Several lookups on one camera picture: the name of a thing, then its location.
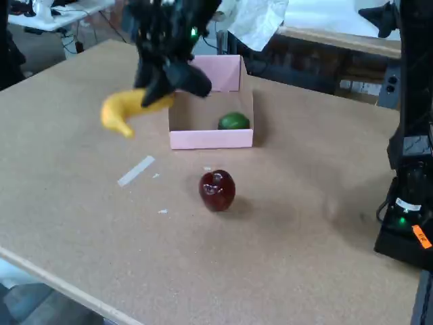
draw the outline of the lime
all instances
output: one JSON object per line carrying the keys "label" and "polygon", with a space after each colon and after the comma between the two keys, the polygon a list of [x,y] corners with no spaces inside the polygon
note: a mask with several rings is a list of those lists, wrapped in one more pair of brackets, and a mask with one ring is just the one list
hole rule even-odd
{"label": "lime", "polygon": [[250,120],[242,113],[232,112],[224,115],[218,123],[218,130],[249,129]]}

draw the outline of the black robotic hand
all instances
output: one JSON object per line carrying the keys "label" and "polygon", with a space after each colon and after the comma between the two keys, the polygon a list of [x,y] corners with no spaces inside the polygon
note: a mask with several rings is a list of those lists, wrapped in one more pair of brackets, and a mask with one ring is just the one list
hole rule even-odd
{"label": "black robotic hand", "polygon": [[127,5],[139,23],[139,67],[134,87],[146,88],[142,106],[181,89],[206,97],[208,77],[189,62],[194,45],[206,37],[208,23],[221,0],[133,0]]}

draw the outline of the black equipment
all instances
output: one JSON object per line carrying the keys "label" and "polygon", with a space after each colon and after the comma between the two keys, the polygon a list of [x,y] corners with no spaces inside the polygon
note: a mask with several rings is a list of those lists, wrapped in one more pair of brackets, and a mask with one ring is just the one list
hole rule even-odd
{"label": "black equipment", "polygon": [[401,34],[400,124],[388,146],[396,177],[378,210],[380,219],[388,205],[375,251],[433,271],[433,2],[399,0],[360,14],[380,36]]}
{"label": "black equipment", "polygon": [[221,0],[134,0],[127,6],[139,23],[136,46],[139,67],[134,87],[145,87],[143,107],[176,89],[206,97],[212,83],[188,64],[198,39],[208,35],[206,27]]}

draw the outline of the white tape strip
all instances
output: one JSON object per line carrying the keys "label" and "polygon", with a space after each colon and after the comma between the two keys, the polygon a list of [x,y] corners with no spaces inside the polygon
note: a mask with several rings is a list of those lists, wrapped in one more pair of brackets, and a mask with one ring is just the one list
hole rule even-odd
{"label": "white tape strip", "polygon": [[132,168],[128,173],[126,173],[121,179],[117,181],[121,187],[128,185],[133,179],[136,178],[140,173],[142,173],[146,168],[148,168],[153,162],[155,158],[152,156],[147,156],[144,158],[141,163]]}

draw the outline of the desk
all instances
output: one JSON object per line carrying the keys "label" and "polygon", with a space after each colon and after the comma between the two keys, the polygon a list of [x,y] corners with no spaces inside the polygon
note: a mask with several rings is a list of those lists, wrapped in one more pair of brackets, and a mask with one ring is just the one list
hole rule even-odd
{"label": "desk", "polygon": [[[65,7],[54,7],[61,15],[54,16],[53,22],[46,23],[39,17],[26,17],[25,15],[9,15],[8,22],[10,24],[20,25],[23,27],[36,28],[45,32],[54,32],[59,28],[68,27],[74,22],[91,16],[101,10],[107,9],[114,5],[115,0],[80,0],[76,3],[71,3]],[[71,58],[76,52],[73,30],[69,30],[66,35],[62,35],[62,43],[65,48],[66,58]]]}
{"label": "desk", "polygon": [[373,37],[348,35],[339,32],[330,33],[323,30],[301,29],[287,26],[279,27],[277,34],[354,51],[378,54],[392,59],[399,59],[401,56],[400,41],[388,41],[386,39],[375,39]]}
{"label": "desk", "polygon": [[100,125],[136,62],[109,41],[0,93],[0,257],[119,324],[409,324],[419,272],[373,252],[398,112],[250,77],[255,148],[174,152],[167,111]]}

